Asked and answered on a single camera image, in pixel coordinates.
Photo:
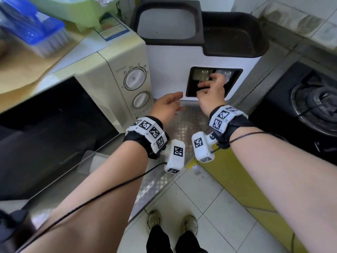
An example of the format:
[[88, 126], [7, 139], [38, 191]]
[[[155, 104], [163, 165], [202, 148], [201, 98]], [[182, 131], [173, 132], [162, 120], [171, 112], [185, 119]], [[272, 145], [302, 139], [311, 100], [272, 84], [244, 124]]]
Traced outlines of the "person's left hand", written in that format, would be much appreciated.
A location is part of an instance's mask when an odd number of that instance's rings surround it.
[[183, 92], [175, 92], [164, 95], [157, 99], [150, 112], [150, 116], [157, 118], [163, 126], [167, 126], [175, 117], [174, 106], [180, 106], [180, 99], [183, 98]]

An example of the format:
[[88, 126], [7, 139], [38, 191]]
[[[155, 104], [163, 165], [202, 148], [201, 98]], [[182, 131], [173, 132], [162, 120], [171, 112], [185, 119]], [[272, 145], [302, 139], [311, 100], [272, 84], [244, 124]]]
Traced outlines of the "person's right forearm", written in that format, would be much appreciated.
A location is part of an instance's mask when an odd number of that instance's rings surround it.
[[256, 127], [240, 127], [230, 147], [311, 253], [337, 252], [337, 166]]

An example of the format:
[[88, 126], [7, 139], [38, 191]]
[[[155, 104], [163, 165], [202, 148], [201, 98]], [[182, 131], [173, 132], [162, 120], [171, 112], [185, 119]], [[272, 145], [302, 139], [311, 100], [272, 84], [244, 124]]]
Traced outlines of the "small microwave knob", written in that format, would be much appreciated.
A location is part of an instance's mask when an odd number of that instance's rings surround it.
[[147, 104], [150, 99], [150, 93], [148, 91], [143, 91], [136, 95], [132, 101], [132, 106], [135, 109], [140, 109]]

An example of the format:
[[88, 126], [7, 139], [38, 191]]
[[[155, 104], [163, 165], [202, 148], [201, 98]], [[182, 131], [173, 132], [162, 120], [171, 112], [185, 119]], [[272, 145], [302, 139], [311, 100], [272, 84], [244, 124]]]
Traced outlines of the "white rice dispenser black lid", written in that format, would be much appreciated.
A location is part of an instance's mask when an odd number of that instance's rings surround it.
[[195, 0], [142, 3], [130, 23], [146, 43], [155, 99], [183, 92], [195, 101], [201, 78], [226, 74], [228, 101], [268, 51], [269, 41], [258, 19], [243, 12], [203, 11]]

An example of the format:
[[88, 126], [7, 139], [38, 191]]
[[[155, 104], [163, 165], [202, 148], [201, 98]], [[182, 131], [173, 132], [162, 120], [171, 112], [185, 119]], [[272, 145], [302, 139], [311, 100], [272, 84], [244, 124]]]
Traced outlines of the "large microwave knob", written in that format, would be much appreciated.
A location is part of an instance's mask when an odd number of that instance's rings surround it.
[[129, 91], [136, 90], [144, 84], [146, 76], [147, 74], [143, 67], [132, 68], [124, 78], [124, 87]]

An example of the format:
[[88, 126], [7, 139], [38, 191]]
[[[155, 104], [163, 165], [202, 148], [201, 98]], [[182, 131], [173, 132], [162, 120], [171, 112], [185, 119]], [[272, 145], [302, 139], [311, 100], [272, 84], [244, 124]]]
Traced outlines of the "black gas stove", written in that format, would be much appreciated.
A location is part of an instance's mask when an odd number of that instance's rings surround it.
[[337, 80], [336, 73], [328, 75], [321, 69], [295, 62], [264, 96], [249, 120], [263, 131], [280, 135], [298, 148], [337, 165], [337, 138], [323, 135], [302, 123], [291, 103], [292, 89], [313, 70]]

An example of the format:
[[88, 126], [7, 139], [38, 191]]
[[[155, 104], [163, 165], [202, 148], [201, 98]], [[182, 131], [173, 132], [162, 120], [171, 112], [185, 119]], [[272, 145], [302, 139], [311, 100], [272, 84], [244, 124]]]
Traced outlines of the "clear plastic container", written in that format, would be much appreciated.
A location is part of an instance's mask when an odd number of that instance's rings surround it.
[[99, 168], [107, 159], [109, 155], [97, 153], [95, 151], [88, 150], [85, 152], [78, 168], [77, 172], [89, 176], [97, 168]]

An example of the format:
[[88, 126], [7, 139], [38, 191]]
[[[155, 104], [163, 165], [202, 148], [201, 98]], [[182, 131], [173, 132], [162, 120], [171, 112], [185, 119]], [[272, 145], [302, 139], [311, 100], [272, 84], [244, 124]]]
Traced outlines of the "yellow cabinet door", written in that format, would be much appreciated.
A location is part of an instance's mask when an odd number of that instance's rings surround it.
[[218, 150], [215, 159], [201, 163], [248, 212], [291, 253], [308, 253], [231, 149]]

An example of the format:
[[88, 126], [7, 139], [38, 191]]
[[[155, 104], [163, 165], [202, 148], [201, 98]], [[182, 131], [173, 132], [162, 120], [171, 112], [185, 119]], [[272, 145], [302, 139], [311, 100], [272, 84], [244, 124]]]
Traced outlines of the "person's shoe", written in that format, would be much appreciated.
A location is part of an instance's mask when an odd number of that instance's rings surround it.
[[156, 225], [161, 226], [161, 219], [162, 216], [158, 210], [153, 210], [148, 213], [146, 218], [146, 229], [148, 234], [150, 234], [151, 229]]
[[186, 217], [184, 217], [183, 219], [183, 223], [182, 223], [182, 232], [185, 233], [187, 231], [192, 232], [192, 234], [197, 237], [198, 234], [198, 223], [197, 223], [197, 219], [192, 216], [192, 215], [187, 215]]

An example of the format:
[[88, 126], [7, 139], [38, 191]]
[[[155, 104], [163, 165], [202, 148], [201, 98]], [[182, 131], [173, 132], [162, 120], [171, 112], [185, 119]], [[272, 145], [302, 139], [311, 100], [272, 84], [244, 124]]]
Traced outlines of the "metal gas burner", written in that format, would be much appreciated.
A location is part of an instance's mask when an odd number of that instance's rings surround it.
[[292, 89], [290, 100], [302, 123], [337, 138], [337, 80], [313, 70]]

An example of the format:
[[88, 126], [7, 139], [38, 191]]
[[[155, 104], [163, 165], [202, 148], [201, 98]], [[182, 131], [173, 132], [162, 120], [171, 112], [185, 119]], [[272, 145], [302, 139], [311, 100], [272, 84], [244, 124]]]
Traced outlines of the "person's right shoe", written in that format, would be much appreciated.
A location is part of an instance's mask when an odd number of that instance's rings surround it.
[[184, 217], [183, 219], [183, 223], [182, 223], [182, 232], [185, 233], [187, 231], [192, 232], [192, 234], [197, 237], [198, 234], [198, 223], [197, 223], [197, 219], [192, 216], [192, 215], [187, 215], [186, 217]]

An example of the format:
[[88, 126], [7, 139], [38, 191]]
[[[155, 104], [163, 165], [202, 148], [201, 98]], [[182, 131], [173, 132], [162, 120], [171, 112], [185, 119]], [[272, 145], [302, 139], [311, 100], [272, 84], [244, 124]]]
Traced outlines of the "crumpled silver foil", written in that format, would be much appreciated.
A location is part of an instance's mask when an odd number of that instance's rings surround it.
[[112, 4], [112, 3], [117, 3], [119, 2], [120, 0], [95, 0], [96, 2], [98, 2], [101, 6], [105, 7], [109, 4]]

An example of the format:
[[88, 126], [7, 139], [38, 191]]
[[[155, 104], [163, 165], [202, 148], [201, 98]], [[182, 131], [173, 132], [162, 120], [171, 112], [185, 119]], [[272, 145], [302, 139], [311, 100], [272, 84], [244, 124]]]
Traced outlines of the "person's black trousers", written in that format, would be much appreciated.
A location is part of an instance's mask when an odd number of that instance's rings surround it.
[[[187, 230], [179, 237], [175, 251], [176, 253], [208, 253], [200, 247], [196, 236], [190, 230]], [[146, 252], [173, 253], [169, 237], [159, 225], [155, 225], [150, 231]]]

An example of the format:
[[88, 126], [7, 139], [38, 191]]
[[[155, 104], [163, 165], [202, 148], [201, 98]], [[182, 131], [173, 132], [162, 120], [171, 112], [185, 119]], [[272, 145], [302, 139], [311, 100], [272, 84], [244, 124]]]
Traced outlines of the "green plastic basket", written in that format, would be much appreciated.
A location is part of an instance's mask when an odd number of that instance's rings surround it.
[[95, 0], [29, 0], [39, 12], [75, 23], [80, 31], [101, 29], [100, 20], [106, 13], [116, 14], [117, 3], [101, 6]]

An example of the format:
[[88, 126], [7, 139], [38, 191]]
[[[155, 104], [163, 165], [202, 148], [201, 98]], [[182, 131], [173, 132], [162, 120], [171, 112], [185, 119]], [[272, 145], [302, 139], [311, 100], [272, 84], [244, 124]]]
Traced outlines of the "yellow paper sheet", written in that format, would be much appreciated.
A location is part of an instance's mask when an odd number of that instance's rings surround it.
[[24, 101], [55, 64], [75, 48], [90, 30], [70, 30], [73, 42], [53, 57], [41, 58], [15, 43], [0, 58], [0, 113]]

